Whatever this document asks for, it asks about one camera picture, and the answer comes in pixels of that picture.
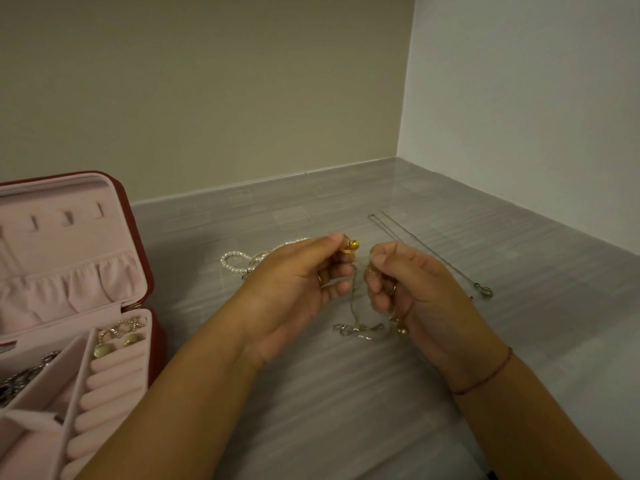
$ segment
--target jewelry box lid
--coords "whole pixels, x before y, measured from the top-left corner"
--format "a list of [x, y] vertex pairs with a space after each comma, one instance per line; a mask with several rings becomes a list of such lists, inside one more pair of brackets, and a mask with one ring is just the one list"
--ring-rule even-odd
[[0, 343], [154, 288], [123, 185], [100, 171], [0, 184]]

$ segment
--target person's right hand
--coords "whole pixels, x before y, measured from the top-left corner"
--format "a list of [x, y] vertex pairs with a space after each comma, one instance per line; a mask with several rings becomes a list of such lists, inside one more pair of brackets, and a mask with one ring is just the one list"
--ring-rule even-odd
[[[396, 291], [391, 296], [394, 282]], [[393, 312], [442, 373], [452, 391], [464, 390], [496, 370], [507, 346], [484, 322], [447, 268], [401, 242], [371, 249], [365, 281], [373, 309]]]

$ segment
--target gold bracelet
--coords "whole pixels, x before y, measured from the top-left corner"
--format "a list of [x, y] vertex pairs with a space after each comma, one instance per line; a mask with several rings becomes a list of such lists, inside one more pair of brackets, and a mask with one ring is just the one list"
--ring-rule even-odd
[[486, 379], [481, 380], [480, 382], [478, 382], [476, 384], [473, 384], [473, 386], [471, 386], [471, 387], [467, 387], [466, 389], [462, 389], [462, 391], [451, 391], [451, 393], [453, 395], [465, 395], [469, 391], [472, 391], [473, 389], [475, 389], [477, 387], [480, 387], [480, 386], [482, 386], [484, 384], [487, 384], [487, 382], [489, 382], [491, 379], [493, 379], [498, 374], [500, 374], [500, 371], [503, 370], [506, 367], [508, 362], [511, 360], [512, 356], [513, 356], [513, 349], [511, 347], [509, 347], [509, 354], [507, 355], [507, 358], [504, 360], [504, 362], [502, 362], [502, 364], [500, 364], [500, 367], [498, 367], [489, 377], [487, 377]]

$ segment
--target gray striped surface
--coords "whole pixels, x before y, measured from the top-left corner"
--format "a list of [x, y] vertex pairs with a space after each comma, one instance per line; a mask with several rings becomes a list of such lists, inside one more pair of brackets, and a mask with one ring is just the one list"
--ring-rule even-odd
[[[390, 238], [380, 209], [495, 297], [486, 320], [625, 475], [638, 468], [640, 257], [401, 159], [134, 206], [175, 351], [240, 286], [224, 252], [341, 230]], [[420, 249], [401, 229], [389, 226]], [[461, 284], [472, 286], [457, 275]], [[364, 322], [384, 320], [358, 282]], [[480, 478], [487, 465], [437, 373], [409, 341], [343, 338], [325, 309], [260, 375], [217, 479]]]

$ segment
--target beige wall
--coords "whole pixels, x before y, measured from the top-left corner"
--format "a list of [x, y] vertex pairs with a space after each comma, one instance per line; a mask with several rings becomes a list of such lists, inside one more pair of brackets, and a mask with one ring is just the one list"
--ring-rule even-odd
[[398, 154], [640, 254], [640, 0], [417, 0]]
[[413, 0], [7, 0], [0, 180], [132, 200], [394, 156]]

